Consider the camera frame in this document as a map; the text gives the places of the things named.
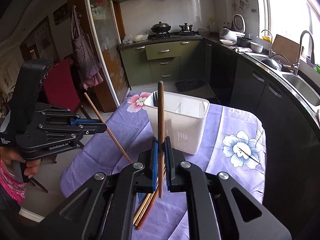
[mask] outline bottle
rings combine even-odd
[[[218,32],[218,28],[217,25],[215,23],[215,18],[214,17],[210,17],[210,25],[209,25],[209,29],[210,32]]]

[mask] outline pink sleeve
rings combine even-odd
[[[21,204],[26,196],[26,183],[16,181],[0,160],[0,184],[4,190],[12,197],[18,204]]]

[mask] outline red chair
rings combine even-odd
[[[72,113],[80,109],[87,119],[91,119],[81,105],[73,85],[68,58],[51,68],[44,80],[43,89],[50,105],[69,108]],[[78,144],[81,148],[84,146],[81,142]]]

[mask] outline table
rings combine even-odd
[[[153,133],[147,111],[141,103],[148,95],[145,92],[129,93],[106,121],[133,162],[137,161],[139,153],[151,148]],[[200,148],[195,155],[185,154],[185,158],[208,173],[229,173],[262,203],[265,145],[265,132],[255,115],[210,104]],[[63,172],[61,191],[68,197],[96,172],[110,175],[120,172],[128,164],[107,132],[95,134]],[[133,229],[132,239],[189,239],[185,193],[164,191],[163,198],[156,199],[143,227]]]

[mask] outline white bowl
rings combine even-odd
[[[220,40],[224,45],[235,45],[236,42],[228,40]]]
[[[252,51],[255,53],[261,53],[262,49],[263,49],[262,45],[255,43],[255,42],[250,42],[250,47],[251,47]]]

